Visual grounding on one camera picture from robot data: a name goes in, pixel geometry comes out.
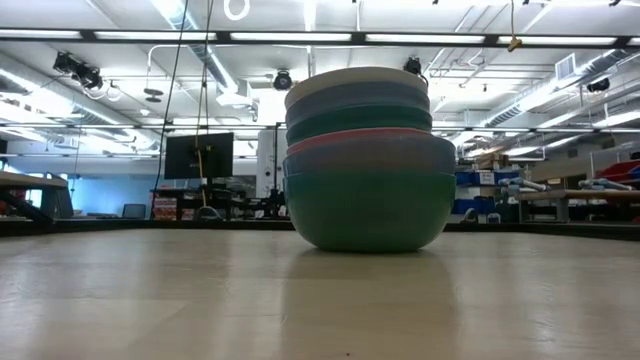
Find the chair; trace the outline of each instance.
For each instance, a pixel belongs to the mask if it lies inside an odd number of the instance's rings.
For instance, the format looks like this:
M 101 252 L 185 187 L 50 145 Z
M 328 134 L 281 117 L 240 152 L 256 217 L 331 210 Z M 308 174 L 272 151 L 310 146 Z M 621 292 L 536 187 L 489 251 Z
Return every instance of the chair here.
M 123 219 L 144 219 L 147 214 L 147 206 L 144 204 L 124 204 L 122 208 Z

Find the stack of bowls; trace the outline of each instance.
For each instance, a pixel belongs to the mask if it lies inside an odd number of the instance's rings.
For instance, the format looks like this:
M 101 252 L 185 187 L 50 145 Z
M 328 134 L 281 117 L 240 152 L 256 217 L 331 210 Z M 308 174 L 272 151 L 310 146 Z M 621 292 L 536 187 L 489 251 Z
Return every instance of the stack of bowls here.
M 307 241 L 330 251 L 406 252 L 451 212 L 455 148 L 430 134 L 427 85 L 389 68 L 310 78 L 285 99 L 285 196 Z

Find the green bowl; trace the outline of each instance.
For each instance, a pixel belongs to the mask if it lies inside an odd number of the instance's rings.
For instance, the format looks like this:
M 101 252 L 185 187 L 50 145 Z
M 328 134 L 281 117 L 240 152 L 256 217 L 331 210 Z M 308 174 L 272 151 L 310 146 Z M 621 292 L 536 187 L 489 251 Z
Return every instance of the green bowl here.
M 362 128 L 405 127 L 428 131 L 431 121 L 431 115 L 418 108 L 353 106 L 314 116 L 287 128 L 287 143 L 292 146 L 310 137 Z
M 329 171 L 284 179 L 296 230 L 322 250 L 397 253 L 420 249 L 444 228 L 453 175 L 417 171 Z

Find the table surface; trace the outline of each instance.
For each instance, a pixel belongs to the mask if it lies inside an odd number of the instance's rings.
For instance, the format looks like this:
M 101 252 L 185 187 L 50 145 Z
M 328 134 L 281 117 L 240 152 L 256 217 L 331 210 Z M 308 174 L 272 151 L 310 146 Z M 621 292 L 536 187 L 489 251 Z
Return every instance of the table surface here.
M 297 233 L 0 241 L 2 359 L 638 359 L 640 244 L 445 233 L 393 256 Z
M 626 190 L 551 190 L 527 192 L 515 195 L 516 200 L 550 200 L 550 199 L 605 199 L 605 200 L 640 200 L 640 191 Z
M 63 179 L 43 179 L 35 176 L 0 171 L 0 186 L 51 186 L 66 188 L 67 182 Z

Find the black monitor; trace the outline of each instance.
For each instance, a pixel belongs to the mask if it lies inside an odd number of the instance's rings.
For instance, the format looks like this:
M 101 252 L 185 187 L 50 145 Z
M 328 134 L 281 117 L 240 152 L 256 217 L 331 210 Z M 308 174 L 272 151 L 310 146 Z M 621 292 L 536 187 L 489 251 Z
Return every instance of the black monitor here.
M 233 139 L 233 133 L 198 135 L 203 178 L 233 176 Z M 164 178 L 200 178 L 195 136 L 167 138 Z

